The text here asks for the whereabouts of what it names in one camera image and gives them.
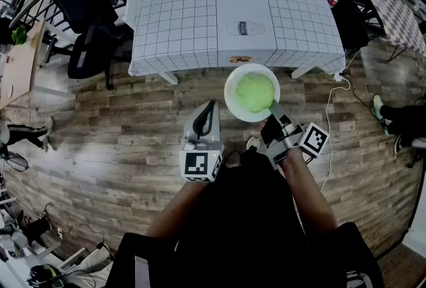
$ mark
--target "forearm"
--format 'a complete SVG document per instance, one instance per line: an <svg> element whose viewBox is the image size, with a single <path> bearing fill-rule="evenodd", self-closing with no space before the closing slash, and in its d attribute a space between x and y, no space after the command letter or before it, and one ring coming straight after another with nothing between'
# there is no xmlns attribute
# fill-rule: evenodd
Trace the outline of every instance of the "forearm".
<svg viewBox="0 0 426 288"><path fill-rule="evenodd" d="M177 238L188 215L192 211L207 183L187 182L152 222L147 236L173 239Z"/></svg>
<svg viewBox="0 0 426 288"><path fill-rule="evenodd" d="M333 231L337 221L331 206L318 189L314 177L306 165L302 151L293 148L280 162L286 180L298 207L300 219L308 236Z"/></svg>

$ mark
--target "patterned tablecloth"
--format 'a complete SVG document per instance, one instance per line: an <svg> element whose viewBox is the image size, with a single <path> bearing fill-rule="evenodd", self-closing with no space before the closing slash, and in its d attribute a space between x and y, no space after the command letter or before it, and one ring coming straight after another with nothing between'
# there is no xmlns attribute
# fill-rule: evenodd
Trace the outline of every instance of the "patterned tablecloth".
<svg viewBox="0 0 426 288"><path fill-rule="evenodd" d="M345 66L327 0L140 0L129 74L204 67Z"/></svg>
<svg viewBox="0 0 426 288"><path fill-rule="evenodd" d="M371 0L385 28L383 40L426 56L425 40L411 9L400 0Z"/></svg>

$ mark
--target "green plant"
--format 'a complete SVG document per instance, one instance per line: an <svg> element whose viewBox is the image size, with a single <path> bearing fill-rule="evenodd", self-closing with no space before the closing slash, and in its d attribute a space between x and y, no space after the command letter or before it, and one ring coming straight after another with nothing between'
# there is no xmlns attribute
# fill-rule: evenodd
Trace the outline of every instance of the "green plant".
<svg viewBox="0 0 426 288"><path fill-rule="evenodd" d="M23 45L27 40L27 32L24 26L17 27L12 31L12 40L16 45Z"/></svg>

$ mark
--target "black shirt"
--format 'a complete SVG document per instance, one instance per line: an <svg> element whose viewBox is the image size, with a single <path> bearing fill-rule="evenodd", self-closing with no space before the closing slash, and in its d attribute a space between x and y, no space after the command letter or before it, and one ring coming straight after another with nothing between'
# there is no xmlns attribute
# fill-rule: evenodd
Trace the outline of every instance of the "black shirt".
<svg viewBox="0 0 426 288"><path fill-rule="evenodd" d="M148 260L151 287L383 287L374 256L354 223L308 241L286 180L264 161L254 156L250 166L221 168L177 245L124 237L139 239L131 242L131 251L133 258ZM122 277L118 261L124 248L107 288L119 271Z"/></svg>

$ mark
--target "wooden floor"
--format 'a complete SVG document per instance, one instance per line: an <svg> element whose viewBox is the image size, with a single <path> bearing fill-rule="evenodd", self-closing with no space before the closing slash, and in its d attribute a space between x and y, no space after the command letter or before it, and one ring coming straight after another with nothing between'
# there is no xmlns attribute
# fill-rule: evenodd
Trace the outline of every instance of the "wooden floor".
<svg viewBox="0 0 426 288"><path fill-rule="evenodd" d="M378 264L385 288L418 287L426 273L426 259L403 244L392 249Z"/></svg>
<svg viewBox="0 0 426 288"><path fill-rule="evenodd" d="M374 41L346 70L365 102L380 94L385 103L404 106L422 95L423 61L417 57L416 62L413 53L406 52L388 63L392 51L391 46ZM38 71L37 84L67 89L77 93L77 100L32 97L31 104L41 107L38 112L6 111L15 124L40 127L50 114L56 121L55 151L45 154L27 141L10 147L30 163L23 173L4 165L7 187L25 213L34 219L51 202L47 209L55 227L67 231L72 225L89 223L105 234L113 249L123 233L144 233L180 189L180 139L184 121L194 108L212 98L219 102L225 153L243 150L249 137L260 135L258 124L239 121L226 108L224 83L232 69L177 72L180 84L172 86L157 76L130 77L126 68L114 65L115 89L107 91L103 75L70 80L66 60L52 61ZM337 83L320 72L294 80L291 71L274 69L281 105L296 122L313 121L326 129L325 104ZM29 100L24 98L21 104ZM393 153L394 137L384 135L351 90L333 92L329 118L333 171L324 196L339 223L354 221L373 253L379 255L407 227L421 166L407 168L412 150ZM327 148L310 164L319 186L329 172L329 156ZM254 227L257 223L254 216ZM94 249L101 239L83 226L65 235L61 251L71 254L81 246Z"/></svg>

